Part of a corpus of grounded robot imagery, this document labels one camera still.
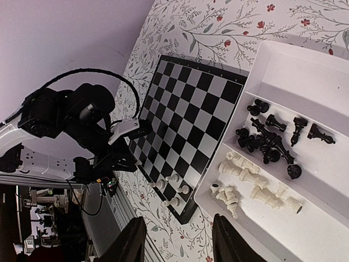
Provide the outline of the white plastic tray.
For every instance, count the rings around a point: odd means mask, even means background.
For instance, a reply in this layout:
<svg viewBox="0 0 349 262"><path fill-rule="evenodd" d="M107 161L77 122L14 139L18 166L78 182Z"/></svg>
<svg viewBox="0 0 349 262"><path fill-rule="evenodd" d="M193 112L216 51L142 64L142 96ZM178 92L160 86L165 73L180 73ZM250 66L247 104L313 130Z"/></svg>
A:
<svg viewBox="0 0 349 262"><path fill-rule="evenodd" d="M348 261L348 61L263 41L194 199L266 261Z"/></svg>

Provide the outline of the white chess piece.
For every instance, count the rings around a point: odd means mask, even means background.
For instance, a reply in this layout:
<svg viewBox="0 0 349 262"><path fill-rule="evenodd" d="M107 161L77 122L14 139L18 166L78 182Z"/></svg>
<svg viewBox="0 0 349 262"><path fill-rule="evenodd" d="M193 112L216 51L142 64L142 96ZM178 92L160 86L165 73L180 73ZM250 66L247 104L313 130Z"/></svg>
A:
<svg viewBox="0 0 349 262"><path fill-rule="evenodd" d="M158 180L157 182L152 182L148 184L152 188L164 189L166 186L166 181L163 179Z"/></svg>
<svg viewBox="0 0 349 262"><path fill-rule="evenodd" d="M184 185L183 187L177 188L176 192L179 194L188 194L190 193L190 187L187 185Z"/></svg>
<svg viewBox="0 0 349 262"><path fill-rule="evenodd" d="M168 176L165 178L167 182L178 182L179 181L179 175L178 174L173 174L171 176Z"/></svg>
<svg viewBox="0 0 349 262"><path fill-rule="evenodd" d="M177 197L172 198L171 200L165 200L163 202L163 206L168 207L168 206L179 206L180 200Z"/></svg>

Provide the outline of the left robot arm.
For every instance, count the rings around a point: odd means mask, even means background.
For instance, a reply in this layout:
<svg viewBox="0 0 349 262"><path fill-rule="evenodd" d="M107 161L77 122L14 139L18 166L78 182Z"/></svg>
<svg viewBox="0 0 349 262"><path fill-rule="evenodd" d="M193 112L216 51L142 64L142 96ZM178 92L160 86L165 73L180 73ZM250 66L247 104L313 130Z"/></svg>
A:
<svg viewBox="0 0 349 262"><path fill-rule="evenodd" d="M109 181L115 171L136 171L127 140L152 131L137 115L111 121L111 92L84 83L75 90L56 91L50 83L28 95L19 109L1 122L1 176L34 182L81 184ZM65 133L93 159L56 158L25 146L34 139L55 139Z"/></svg>

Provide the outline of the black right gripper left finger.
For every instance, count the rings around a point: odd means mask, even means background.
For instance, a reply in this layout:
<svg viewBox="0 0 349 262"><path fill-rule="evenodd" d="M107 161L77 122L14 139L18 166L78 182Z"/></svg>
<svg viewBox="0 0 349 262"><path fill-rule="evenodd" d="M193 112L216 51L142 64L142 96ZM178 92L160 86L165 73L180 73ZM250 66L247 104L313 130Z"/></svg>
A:
<svg viewBox="0 0 349 262"><path fill-rule="evenodd" d="M147 227L143 217L132 218L107 251L94 261L144 261L146 236Z"/></svg>

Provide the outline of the black grey chessboard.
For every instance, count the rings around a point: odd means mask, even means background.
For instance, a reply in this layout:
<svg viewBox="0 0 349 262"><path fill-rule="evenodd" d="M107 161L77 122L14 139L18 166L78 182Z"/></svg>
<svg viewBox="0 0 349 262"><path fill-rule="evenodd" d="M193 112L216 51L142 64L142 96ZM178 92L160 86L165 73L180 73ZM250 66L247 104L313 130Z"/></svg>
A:
<svg viewBox="0 0 349 262"><path fill-rule="evenodd" d="M130 150L148 182L179 175L178 182L166 182L156 193L161 200L180 200L169 210L181 224L197 208L194 193L223 140L247 76L233 67L160 57L140 111L140 119L150 120L153 131L132 140ZM177 193L184 185L190 193Z"/></svg>

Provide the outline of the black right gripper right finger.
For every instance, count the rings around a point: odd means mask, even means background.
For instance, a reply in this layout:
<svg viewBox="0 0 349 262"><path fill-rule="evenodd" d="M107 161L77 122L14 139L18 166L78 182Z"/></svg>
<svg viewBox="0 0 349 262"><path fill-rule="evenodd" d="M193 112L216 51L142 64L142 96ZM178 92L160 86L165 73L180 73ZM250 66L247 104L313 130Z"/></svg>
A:
<svg viewBox="0 0 349 262"><path fill-rule="evenodd" d="M242 238L225 216L215 214L212 228L214 261L266 261Z"/></svg>

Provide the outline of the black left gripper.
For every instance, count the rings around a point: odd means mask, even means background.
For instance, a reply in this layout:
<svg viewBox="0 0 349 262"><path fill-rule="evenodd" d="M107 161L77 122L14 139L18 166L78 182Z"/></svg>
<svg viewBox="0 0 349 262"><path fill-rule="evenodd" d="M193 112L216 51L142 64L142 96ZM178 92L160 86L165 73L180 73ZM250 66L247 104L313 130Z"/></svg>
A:
<svg viewBox="0 0 349 262"><path fill-rule="evenodd" d="M105 152L95 155L93 168L99 171L135 172L137 170L136 159L125 139L116 140Z"/></svg>

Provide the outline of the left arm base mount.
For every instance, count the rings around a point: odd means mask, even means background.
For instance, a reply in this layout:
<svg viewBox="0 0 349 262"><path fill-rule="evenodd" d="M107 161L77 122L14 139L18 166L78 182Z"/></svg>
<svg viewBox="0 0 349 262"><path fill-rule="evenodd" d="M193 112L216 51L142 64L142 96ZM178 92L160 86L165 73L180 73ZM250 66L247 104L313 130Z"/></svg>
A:
<svg viewBox="0 0 349 262"><path fill-rule="evenodd" d="M109 195L111 198L116 194L118 188L118 180L116 178L103 177L92 182L93 184L98 183L101 185L102 195L105 197Z"/></svg>

